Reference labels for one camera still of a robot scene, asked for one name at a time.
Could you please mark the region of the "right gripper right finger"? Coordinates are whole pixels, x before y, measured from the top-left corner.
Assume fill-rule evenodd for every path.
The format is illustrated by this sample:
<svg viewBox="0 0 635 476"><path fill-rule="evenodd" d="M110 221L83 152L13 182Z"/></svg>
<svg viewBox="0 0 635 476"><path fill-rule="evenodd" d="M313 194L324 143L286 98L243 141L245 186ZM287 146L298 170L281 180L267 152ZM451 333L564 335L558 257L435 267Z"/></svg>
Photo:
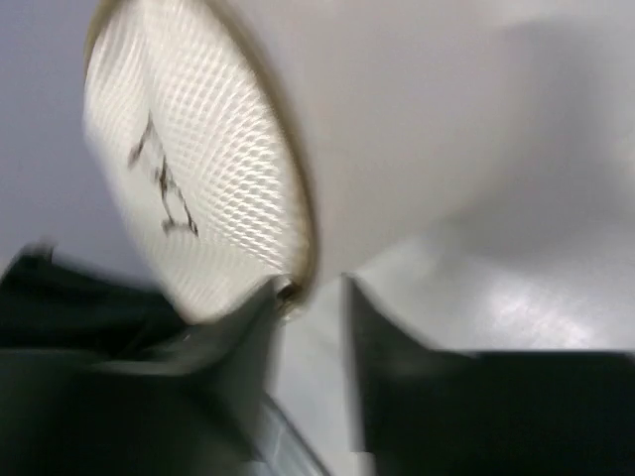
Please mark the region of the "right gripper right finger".
<svg viewBox="0 0 635 476"><path fill-rule="evenodd" d="M634 359L419 342L355 279L345 325L358 449L375 475L630 475Z"/></svg>

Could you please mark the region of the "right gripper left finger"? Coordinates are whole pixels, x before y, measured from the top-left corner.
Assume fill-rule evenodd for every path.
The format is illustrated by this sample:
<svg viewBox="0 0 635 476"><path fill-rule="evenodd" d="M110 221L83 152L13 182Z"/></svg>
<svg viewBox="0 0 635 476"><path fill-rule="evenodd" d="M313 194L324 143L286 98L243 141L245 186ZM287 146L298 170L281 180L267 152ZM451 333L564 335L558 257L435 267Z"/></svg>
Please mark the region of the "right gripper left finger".
<svg viewBox="0 0 635 476"><path fill-rule="evenodd" d="M23 250L1 277L5 475L251 475L272 281L188 324L155 289Z"/></svg>

